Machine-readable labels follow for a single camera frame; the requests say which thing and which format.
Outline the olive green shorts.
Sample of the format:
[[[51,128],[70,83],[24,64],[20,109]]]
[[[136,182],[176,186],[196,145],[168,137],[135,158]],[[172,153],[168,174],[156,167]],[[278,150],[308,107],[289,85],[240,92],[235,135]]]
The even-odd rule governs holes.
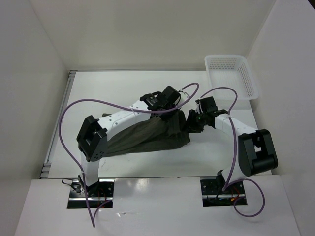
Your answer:
[[[189,134],[184,129],[185,123],[183,111],[178,111],[166,121],[153,117],[137,123],[108,141],[106,156],[181,148],[190,142]]]

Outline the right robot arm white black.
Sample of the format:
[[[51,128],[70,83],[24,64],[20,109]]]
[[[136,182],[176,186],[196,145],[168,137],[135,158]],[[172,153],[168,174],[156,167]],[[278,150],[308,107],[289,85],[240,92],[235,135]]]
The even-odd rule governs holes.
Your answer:
[[[234,142],[231,167],[217,174],[216,188],[227,193],[238,180],[273,170],[278,167],[271,133],[255,129],[233,118],[229,111],[218,109],[213,97],[196,101],[197,108],[190,110],[186,122],[189,133],[201,133],[205,126],[217,129]]]

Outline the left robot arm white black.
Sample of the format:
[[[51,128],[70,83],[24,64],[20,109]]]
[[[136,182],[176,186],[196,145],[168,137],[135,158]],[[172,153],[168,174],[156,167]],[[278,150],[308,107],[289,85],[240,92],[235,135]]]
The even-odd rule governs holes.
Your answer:
[[[81,191],[94,196],[99,189],[102,158],[129,153],[177,149],[189,139],[182,133],[185,115],[179,110],[181,94],[171,86],[145,94],[126,110],[101,118],[84,119],[76,138],[82,153]]]

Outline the white perforated plastic basket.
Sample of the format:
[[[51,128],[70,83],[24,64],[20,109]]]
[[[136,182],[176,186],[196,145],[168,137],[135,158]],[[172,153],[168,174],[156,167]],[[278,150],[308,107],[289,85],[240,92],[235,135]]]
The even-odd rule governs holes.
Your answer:
[[[208,55],[204,61],[212,88],[234,89],[241,101],[251,101],[259,97],[255,79],[244,56]]]

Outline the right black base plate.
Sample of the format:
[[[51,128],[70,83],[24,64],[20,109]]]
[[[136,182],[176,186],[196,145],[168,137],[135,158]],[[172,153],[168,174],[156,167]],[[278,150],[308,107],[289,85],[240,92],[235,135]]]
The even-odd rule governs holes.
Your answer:
[[[222,191],[215,177],[201,177],[200,186],[204,207],[232,206],[234,203],[237,206],[247,205],[242,182],[235,183]]]

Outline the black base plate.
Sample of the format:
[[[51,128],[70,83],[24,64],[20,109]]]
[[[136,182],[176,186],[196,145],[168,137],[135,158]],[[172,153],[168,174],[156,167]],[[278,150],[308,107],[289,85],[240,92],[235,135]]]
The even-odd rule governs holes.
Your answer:
[[[204,207],[232,206],[234,203],[237,206],[247,205],[242,182],[235,183],[222,191],[215,177],[201,177],[200,186]]]
[[[70,178],[64,178],[61,182],[70,187],[67,209],[86,209],[86,192],[83,185],[78,180]],[[101,179],[94,187],[87,187],[87,191],[91,209],[113,207],[113,179]]]

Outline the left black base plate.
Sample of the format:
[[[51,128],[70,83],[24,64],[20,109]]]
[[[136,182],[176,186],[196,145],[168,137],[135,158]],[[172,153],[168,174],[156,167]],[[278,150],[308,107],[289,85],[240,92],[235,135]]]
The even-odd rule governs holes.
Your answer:
[[[86,192],[83,185],[78,180],[70,178],[64,178],[61,182],[70,187],[67,209],[86,209]],[[101,179],[94,187],[87,187],[87,191],[91,209],[113,207],[113,179]]]

